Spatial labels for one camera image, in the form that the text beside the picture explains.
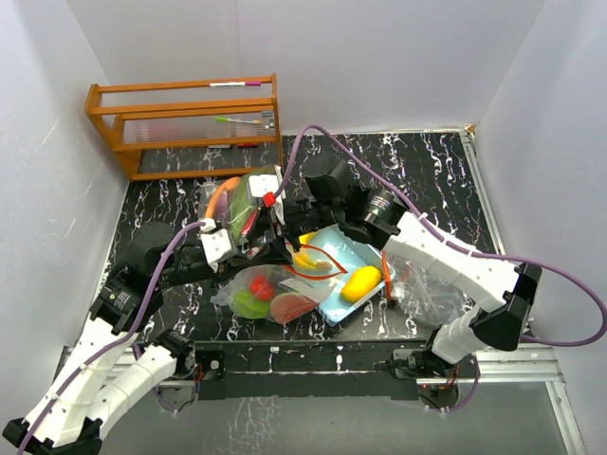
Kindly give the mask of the yellow banana bunch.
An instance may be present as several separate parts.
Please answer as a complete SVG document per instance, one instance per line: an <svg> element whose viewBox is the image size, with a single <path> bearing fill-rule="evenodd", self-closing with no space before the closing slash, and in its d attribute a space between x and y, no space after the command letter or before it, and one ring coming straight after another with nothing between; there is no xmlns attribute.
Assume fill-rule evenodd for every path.
<svg viewBox="0 0 607 455"><path fill-rule="evenodd" d="M300 249L297 252L292 252L295 268L306 274L328 274L333 268L330 259L323 250L304 247L304 245L310 245L317 234L318 232L310 232L301 235L299 237Z"/></svg>

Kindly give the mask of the clear bag orange zipper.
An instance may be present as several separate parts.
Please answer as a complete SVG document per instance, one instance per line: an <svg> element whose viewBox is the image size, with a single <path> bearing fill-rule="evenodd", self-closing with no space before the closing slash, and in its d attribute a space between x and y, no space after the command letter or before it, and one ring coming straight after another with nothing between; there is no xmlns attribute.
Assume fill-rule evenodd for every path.
<svg viewBox="0 0 607 455"><path fill-rule="evenodd" d="M283 293L298 292L315 300L319 306L332 292L332 287L329 285L329 278L327 276L306 275L298 271L294 264L256 265L238 272L236 276L211 297L211 303L216 306L227 307L231 310L230 305L232 304L233 296L240 290L249 291L251 281L257 276L265 276L273 284L275 289L274 298ZM275 322L269 313L265 318L259 319Z"/></svg>
<svg viewBox="0 0 607 455"><path fill-rule="evenodd" d="M389 275L385 291L387 300L423 325L437 328L453 322L473 306L472 300L461 290L421 265L387 252L381 253L381 263Z"/></svg>

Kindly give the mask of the white dotted zip bag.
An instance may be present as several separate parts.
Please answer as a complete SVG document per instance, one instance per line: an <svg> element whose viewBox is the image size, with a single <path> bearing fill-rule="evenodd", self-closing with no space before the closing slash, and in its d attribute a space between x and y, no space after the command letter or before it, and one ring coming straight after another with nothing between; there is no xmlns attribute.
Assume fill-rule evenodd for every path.
<svg viewBox="0 0 607 455"><path fill-rule="evenodd" d="M268 165L242 176L205 181L197 208L198 219L212 218L231 232L236 244L245 243L257 210L248 199L248 179L260 174L276 175L280 169L277 165Z"/></svg>

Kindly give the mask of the watermelon slice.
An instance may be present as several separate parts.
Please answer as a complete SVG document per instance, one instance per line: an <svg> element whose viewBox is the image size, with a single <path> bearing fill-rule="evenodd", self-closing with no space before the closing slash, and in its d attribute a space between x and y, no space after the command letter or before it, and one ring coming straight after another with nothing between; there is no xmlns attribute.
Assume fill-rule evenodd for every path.
<svg viewBox="0 0 607 455"><path fill-rule="evenodd" d="M318 303L308 296L298 292L289 292L278 295L271 301L269 314L275 322L287 324L307 314L317 306Z"/></svg>

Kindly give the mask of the yellow mango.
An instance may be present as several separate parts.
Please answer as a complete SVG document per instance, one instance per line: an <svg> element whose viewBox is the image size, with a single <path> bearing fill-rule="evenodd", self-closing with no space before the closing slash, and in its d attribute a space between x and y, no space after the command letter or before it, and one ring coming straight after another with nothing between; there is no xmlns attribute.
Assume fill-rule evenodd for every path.
<svg viewBox="0 0 607 455"><path fill-rule="evenodd" d="M383 279L381 271L371 265L358 268L340 291L340 298L356 303L373 290Z"/></svg>

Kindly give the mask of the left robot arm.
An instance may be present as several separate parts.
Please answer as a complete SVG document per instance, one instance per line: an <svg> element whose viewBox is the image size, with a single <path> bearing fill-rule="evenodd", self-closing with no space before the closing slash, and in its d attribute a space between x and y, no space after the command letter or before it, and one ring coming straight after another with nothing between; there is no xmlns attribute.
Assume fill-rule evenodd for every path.
<svg viewBox="0 0 607 455"><path fill-rule="evenodd" d="M20 454L97 454L117 421L163 380L195 367L193 344L167 330L117 378L108 375L136 348L162 291L222 276L237 249L231 233L211 218L179 232L152 223L139 230L89 309L83 331L40 402L13 419L4 438Z"/></svg>

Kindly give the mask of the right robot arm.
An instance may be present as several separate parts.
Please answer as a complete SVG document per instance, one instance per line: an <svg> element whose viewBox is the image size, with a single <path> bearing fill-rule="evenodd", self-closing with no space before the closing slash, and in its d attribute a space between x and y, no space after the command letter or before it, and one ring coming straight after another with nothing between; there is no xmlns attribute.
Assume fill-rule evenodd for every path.
<svg viewBox="0 0 607 455"><path fill-rule="evenodd" d="M402 361L410 372L447 374L486 347L517 349L542 275L536 265L483 259L444 231L432 234L394 192L362 187L347 164L315 164L305 182L311 195L289 202L279 173L249 177L248 200L261 213L251 230L297 242L299 236L338 227L353 241L416 263L470 297L473 308L435 329L424 348Z"/></svg>

